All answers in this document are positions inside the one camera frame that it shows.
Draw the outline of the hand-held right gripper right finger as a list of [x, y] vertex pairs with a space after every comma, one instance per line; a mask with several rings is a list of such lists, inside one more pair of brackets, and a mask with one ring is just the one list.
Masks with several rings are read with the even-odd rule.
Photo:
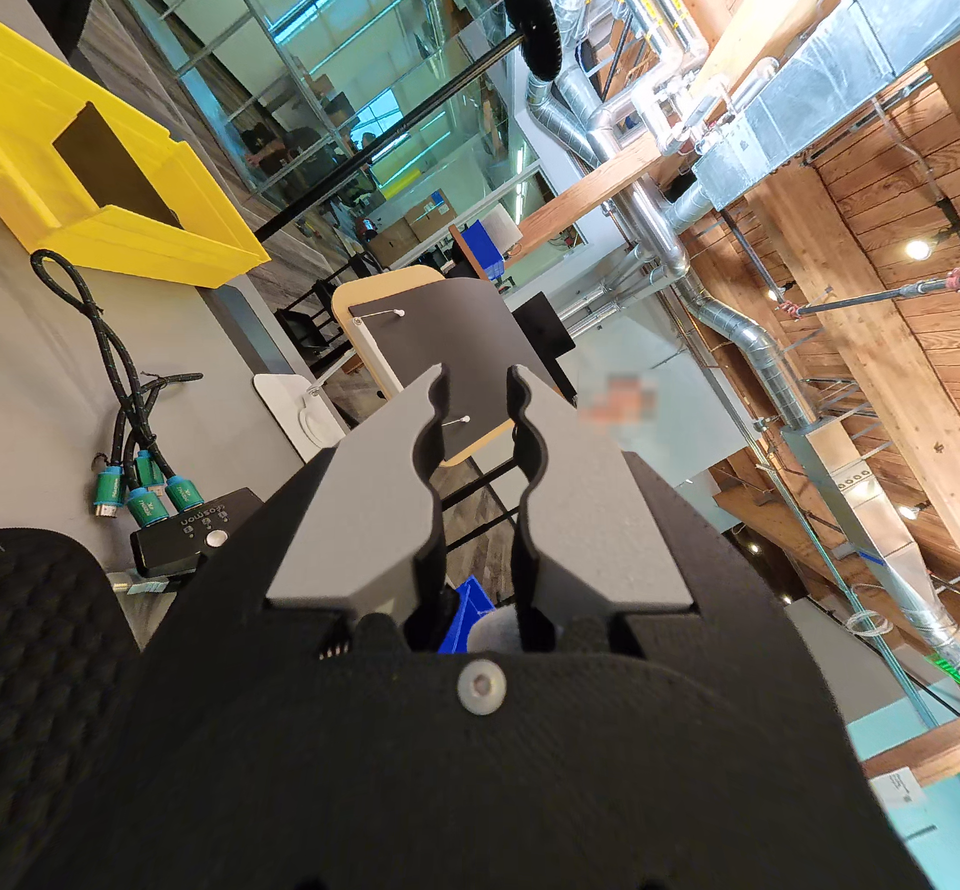
[[690, 589], [617, 444], [526, 366], [508, 370], [507, 406], [513, 460], [527, 478], [511, 553], [517, 607], [544, 617], [691, 609]]

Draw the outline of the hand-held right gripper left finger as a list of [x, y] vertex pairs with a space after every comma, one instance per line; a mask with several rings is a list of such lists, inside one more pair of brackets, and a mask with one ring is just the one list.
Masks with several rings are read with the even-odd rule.
[[336, 445], [282, 553], [271, 605], [356, 619], [409, 619], [439, 605], [446, 543], [430, 478], [449, 393], [448, 370], [434, 364]]

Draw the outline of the blue plastic bin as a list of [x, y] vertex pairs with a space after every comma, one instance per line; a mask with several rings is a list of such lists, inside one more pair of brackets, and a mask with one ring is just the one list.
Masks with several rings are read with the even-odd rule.
[[468, 576], [455, 592], [459, 596], [459, 605], [439, 645], [439, 654], [467, 653], [474, 626], [496, 609], [474, 575]]

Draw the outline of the black hdmi switch box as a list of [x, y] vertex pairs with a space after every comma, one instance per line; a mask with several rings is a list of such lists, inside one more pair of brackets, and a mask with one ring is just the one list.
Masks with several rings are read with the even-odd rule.
[[130, 544], [138, 575], [173, 579], [197, 572], [262, 504], [241, 488], [136, 530]]

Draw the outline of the yellow plastic bin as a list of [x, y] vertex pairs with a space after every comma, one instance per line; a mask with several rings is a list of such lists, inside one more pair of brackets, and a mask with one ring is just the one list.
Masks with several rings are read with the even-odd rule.
[[[270, 260], [185, 141], [6, 25], [1, 27], [2, 219], [29, 251], [77, 266], [216, 288]], [[54, 150], [92, 101], [182, 227], [100, 208]]]

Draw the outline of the black monitor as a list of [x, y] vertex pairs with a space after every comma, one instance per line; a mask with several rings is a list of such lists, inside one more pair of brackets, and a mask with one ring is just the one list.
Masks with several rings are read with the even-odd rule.
[[514, 309], [511, 315], [548, 371], [558, 392], [567, 398], [575, 396], [576, 391], [559, 364], [560, 356], [575, 350], [575, 341], [546, 295], [537, 293]]

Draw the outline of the stacked blue bins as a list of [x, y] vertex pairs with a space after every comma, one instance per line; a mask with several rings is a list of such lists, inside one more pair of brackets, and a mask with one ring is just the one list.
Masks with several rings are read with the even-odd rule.
[[477, 220], [462, 231], [462, 239], [484, 274], [493, 282], [505, 271], [505, 260], [484, 224]]

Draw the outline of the stack of white trays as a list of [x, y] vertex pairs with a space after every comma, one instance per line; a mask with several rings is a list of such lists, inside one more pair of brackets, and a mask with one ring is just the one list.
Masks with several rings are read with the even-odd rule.
[[522, 242], [522, 231], [514, 217], [499, 203], [494, 203], [479, 218], [484, 231], [500, 254], [506, 257], [510, 251]]

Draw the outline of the black textured pad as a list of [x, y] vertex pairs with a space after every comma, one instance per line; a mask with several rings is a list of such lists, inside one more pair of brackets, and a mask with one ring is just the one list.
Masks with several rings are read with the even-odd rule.
[[138, 654], [83, 545], [47, 529], [2, 529], [2, 888], [18, 887], [89, 776]]

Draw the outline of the wooden column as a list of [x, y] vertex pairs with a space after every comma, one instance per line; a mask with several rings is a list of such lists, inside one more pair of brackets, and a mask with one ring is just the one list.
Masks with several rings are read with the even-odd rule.
[[522, 241], [510, 251], [507, 264], [516, 264], [587, 213], [629, 188], [661, 157], [662, 152], [649, 133], [616, 149], [605, 163], [522, 220], [519, 225]]
[[933, 734], [906, 741], [864, 761], [867, 778], [909, 769], [917, 783], [927, 788], [959, 774], [959, 741], [937, 739]]

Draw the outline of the thin metal rod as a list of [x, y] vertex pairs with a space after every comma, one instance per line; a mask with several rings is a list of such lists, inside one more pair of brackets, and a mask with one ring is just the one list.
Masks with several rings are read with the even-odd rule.
[[906, 284], [882, 292], [863, 294], [857, 297], [824, 302], [822, 304], [806, 304], [801, 306], [785, 302], [779, 305], [778, 308], [788, 313], [794, 319], [801, 319], [822, 312], [856, 308], [882, 302], [910, 300], [943, 293], [957, 293], [958, 291], [959, 268], [954, 268], [942, 278], [922, 280], [914, 284]]

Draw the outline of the silver pipe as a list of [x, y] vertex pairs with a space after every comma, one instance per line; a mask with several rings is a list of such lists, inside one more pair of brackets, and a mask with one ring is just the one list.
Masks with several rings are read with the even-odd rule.
[[588, 0], [554, 0], [560, 62], [551, 78], [529, 66], [527, 110], [542, 129], [590, 172], [520, 225], [518, 259], [595, 210], [608, 199], [624, 216], [628, 235], [665, 263], [675, 280], [689, 266], [659, 208], [646, 170], [677, 151], [690, 129], [693, 100], [688, 77], [706, 62], [709, 44], [683, 0], [622, 0], [642, 42], [652, 50], [653, 68], [601, 101], [576, 58]]

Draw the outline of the glass railing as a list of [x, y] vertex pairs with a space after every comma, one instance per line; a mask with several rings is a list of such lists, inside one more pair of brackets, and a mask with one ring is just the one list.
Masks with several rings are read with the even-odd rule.
[[502, 0], [126, 0], [253, 193], [282, 209], [498, 44]]

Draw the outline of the black vertical pole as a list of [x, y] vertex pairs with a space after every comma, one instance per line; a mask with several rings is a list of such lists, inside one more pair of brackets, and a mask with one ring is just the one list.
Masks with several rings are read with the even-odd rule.
[[502, 41], [459, 71], [436, 92], [403, 115], [400, 121], [374, 137], [359, 152], [341, 164], [337, 164], [285, 209], [266, 220], [254, 230], [254, 237], [260, 243], [264, 243], [312, 206], [327, 200], [365, 164], [369, 164], [383, 151], [389, 149], [399, 138], [421, 123], [426, 116], [444, 105], [514, 49], [519, 48], [528, 70], [534, 76], [543, 81], [554, 80], [560, 71], [563, 52], [559, 26], [551, 0], [503, 0], [503, 5], [512, 31]]

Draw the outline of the silver air duct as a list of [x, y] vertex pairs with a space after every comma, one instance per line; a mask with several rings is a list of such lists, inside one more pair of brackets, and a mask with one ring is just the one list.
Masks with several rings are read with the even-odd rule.
[[791, 452], [906, 621], [959, 668], [959, 627], [935, 592], [919, 545], [837, 418], [819, 418], [774, 336], [714, 298], [693, 273], [673, 284], [693, 317], [736, 345], [774, 404]]

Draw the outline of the rectangular metal duct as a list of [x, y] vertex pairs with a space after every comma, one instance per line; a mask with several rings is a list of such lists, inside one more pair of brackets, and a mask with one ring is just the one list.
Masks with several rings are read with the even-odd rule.
[[959, 0], [841, 0], [694, 164], [700, 205], [736, 201], [958, 34]]

